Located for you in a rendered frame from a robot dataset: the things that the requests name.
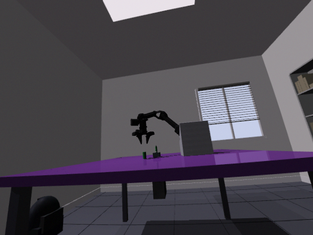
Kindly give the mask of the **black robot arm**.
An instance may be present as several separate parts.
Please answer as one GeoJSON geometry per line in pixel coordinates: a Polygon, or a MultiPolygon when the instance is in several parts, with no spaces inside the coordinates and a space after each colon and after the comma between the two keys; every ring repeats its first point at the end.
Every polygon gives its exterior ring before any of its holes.
{"type": "Polygon", "coordinates": [[[173,120],[171,120],[168,115],[164,111],[153,111],[147,114],[140,113],[137,119],[131,119],[131,126],[146,125],[146,121],[148,118],[156,117],[157,119],[164,120],[169,123],[174,129],[175,133],[180,136],[180,125],[176,124],[173,120]],[[156,116],[157,113],[160,113],[160,116],[156,116]]]}

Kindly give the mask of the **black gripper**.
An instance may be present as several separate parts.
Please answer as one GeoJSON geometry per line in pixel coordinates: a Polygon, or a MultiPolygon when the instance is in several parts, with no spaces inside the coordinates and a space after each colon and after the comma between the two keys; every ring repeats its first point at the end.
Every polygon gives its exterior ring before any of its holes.
{"type": "Polygon", "coordinates": [[[147,132],[146,125],[140,125],[139,129],[140,132],[133,132],[132,136],[136,136],[142,144],[142,135],[146,135],[146,143],[148,143],[150,136],[154,135],[154,132],[147,132]]]}

